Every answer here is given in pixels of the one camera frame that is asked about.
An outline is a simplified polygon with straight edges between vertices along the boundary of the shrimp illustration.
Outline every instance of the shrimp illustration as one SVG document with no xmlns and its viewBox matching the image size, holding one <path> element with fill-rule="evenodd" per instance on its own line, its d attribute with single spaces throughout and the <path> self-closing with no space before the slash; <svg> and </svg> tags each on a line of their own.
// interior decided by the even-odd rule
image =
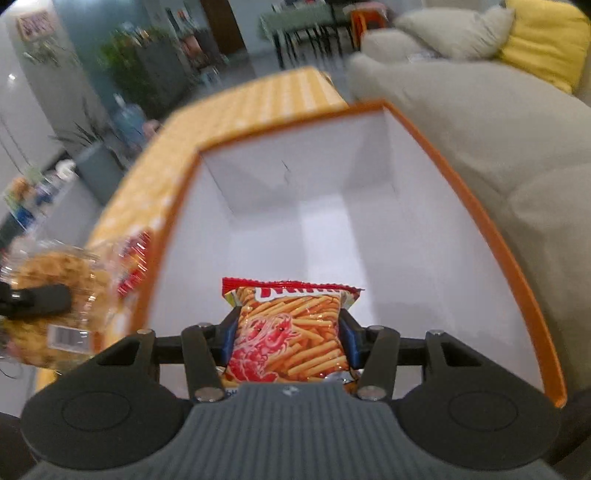
<svg viewBox="0 0 591 480">
<path fill-rule="evenodd" d="M 265 372 L 267 361 L 271 355 L 285 352 L 289 340 L 296 336 L 288 313 L 253 318 L 236 340 L 228 372 L 238 381 L 276 381 L 277 373 Z"/>
</svg>

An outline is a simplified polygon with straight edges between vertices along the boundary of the white pillow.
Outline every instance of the white pillow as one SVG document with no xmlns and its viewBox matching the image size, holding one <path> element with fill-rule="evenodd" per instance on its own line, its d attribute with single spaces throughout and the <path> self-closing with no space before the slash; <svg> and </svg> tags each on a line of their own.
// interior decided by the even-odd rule
<svg viewBox="0 0 591 480">
<path fill-rule="evenodd" d="M 452 60 L 493 57 L 509 38 L 515 11 L 499 5 L 480 14 L 461 8 L 425 8 L 397 18 L 396 28 L 410 33 Z"/>
</svg>

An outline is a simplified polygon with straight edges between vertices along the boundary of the yellow cushion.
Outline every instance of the yellow cushion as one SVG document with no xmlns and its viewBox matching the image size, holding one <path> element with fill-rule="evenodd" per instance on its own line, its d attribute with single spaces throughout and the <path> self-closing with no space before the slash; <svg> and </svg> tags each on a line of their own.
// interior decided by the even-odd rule
<svg viewBox="0 0 591 480">
<path fill-rule="evenodd" d="M 566 93 L 577 88 L 591 41 L 588 17 L 574 5 L 551 0 L 506 0 L 515 9 L 499 58 Z"/>
</svg>

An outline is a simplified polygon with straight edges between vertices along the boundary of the red snack bag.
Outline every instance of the red snack bag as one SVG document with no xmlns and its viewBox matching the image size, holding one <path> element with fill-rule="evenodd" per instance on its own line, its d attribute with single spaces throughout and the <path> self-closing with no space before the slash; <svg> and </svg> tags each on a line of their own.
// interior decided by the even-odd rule
<svg viewBox="0 0 591 480">
<path fill-rule="evenodd" d="M 348 371 L 338 317 L 359 292 L 343 285 L 224 278 L 224 298 L 242 307 L 224 379 L 230 384 L 321 381 Z"/>
<path fill-rule="evenodd" d="M 124 274 L 117 287 L 120 298 L 125 298 L 146 277 L 150 243 L 151 235 L 147 231 L 129 238 L 125 243 L 120 255 Z"/>
</svg>

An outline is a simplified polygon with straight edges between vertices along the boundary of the green plant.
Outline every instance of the green plant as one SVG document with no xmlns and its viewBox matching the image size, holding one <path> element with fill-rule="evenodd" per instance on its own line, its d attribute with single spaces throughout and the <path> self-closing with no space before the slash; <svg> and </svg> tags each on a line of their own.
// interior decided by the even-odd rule
<svg viewBox="0 0 591 480">
<path fill-rule="evenodd" d="M 81 147 L 89 147 L 96 141 L 102 141 L 102 129 L 98 121 L 91 116 L 88 111 L 88 102 L 85 98 L 82 99 L 82 111 L 88 124 L 88 129 L 83 128 L 77 122 L 74 122 L 76 131 L 56 129 L 57 135 L 51 135 L 52 140 L 60 141 L 63 144 L 80 145 Z"/>
<path fill-rule="evenodd" d="M 125 100 L 137 103 L 150 117 L 160 112 L 158 92 L 150 82 L 138 57 L 138 49 L 154 40 L 166 38 L 159 29 L 145 31 L 145 36 L 115 31 L 110 42 L 100 48 L 100 63 L 121 89 Z"/>
</svg>

